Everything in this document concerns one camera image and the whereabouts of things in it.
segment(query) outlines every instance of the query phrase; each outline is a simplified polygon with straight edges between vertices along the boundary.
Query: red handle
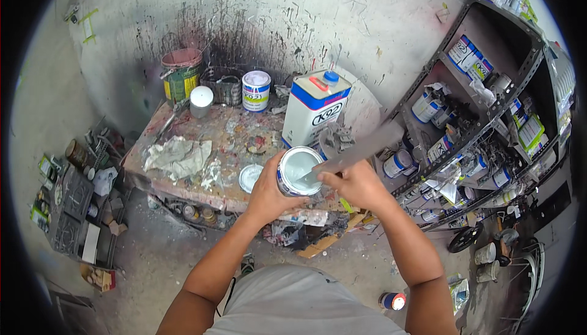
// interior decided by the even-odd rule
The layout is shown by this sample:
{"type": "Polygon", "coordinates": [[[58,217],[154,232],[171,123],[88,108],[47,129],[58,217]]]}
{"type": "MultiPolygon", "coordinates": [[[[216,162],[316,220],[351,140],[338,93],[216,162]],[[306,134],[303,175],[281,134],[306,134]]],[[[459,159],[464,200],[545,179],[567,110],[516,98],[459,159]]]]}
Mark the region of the red handle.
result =
{"type": "Polygon", "coordinates": [[[310,81],[314,83],[321,91],[328,91],[328,85],[317,78],[316,76],[310,76],[310,81]]]}

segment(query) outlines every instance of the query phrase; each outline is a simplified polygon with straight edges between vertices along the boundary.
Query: hand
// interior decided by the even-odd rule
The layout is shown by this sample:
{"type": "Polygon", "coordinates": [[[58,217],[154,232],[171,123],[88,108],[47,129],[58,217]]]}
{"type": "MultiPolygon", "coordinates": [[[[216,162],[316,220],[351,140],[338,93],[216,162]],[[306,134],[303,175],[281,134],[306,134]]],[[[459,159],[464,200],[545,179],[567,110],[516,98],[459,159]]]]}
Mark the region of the hand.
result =
{"type": "Polygon", "coordinates": [[[287,209],[310,202],[307,196],[286,197],[277,187],[277,164],[284,154],[285,150],[282,150],[267,161],[255,182],[249,205],[246,207],[245,214],[256,220],[260,227],[274,221],[287,209]]]}
{"type": "Polygon", "coordinates": [[[387,199],[393,196],[366,161],[342,171],[342,178],[328,172],[320,172],[318,180],[332,187],[340,196],[356,207],[378,213],[385,208],[387,199]]]}

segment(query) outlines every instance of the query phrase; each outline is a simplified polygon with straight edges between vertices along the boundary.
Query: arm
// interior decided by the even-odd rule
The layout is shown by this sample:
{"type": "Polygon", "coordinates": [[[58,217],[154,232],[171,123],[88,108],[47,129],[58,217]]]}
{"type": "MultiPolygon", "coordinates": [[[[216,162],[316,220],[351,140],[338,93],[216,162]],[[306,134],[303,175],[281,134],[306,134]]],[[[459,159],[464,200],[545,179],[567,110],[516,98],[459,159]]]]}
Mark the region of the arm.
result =
{"type": "Polygon", "coordinates": [[[370,164],[361,161],[345,170],[342,178],[321,173],[318,179],[351,204],[370,210],[381,221],[397,268],[410,287],[406,331],[412,335],[457,334],[449,284],[438,253],[387,192],[370,164]]]}
{"type": "Polygon", "coordinates": [[[275,175],[284,153],[278,153],[267,162],[245,213],[189,273],[163,317],[157,335],[194,335],[209,329],[214,323],[214,311],[259,229],[283,211],[309,201],[304,197],[287,198],[279,191],[275,175]]]}

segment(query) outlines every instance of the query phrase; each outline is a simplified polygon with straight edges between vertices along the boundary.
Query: paint gun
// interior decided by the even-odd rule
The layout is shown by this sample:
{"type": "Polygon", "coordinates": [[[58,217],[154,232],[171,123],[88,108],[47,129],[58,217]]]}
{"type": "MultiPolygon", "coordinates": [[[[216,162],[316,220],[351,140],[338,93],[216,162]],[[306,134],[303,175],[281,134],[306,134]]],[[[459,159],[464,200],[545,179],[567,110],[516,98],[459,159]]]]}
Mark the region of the paint gun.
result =
{"type": "Polygon", "coordinates": [[[180,115],[183,113],[183,111],[188,109],[189,105],[190,105],[189,98],[183,99],[180,102],[175,103],[173,105],[172,115],[169,117],[169,119],[167,119],[167,121],[165,121],[165,125],[163,125],[163,127],[161,127],[161,129],[157,133],[157,136],[155,136],[155,141],[153,141],[153,143],[156,143],[161,138],[161,136],[163,136],[163,134],[169,128],[169,126],[172,125],[173,121],[176,118],[180,117],[180,115]]]}

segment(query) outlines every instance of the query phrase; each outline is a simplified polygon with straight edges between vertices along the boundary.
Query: blue cap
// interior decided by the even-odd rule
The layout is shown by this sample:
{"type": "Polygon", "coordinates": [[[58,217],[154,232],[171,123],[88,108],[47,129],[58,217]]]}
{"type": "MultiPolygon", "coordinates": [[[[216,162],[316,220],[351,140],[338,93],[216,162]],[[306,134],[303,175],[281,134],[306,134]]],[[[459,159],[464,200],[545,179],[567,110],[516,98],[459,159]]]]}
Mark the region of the blue cap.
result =
{"type": "Polygon", "coordinates": [[[324,73],[324,78],[327,81],[337,82],[339,79],[339,76],[334,71],[327,71],[324,73]]]}

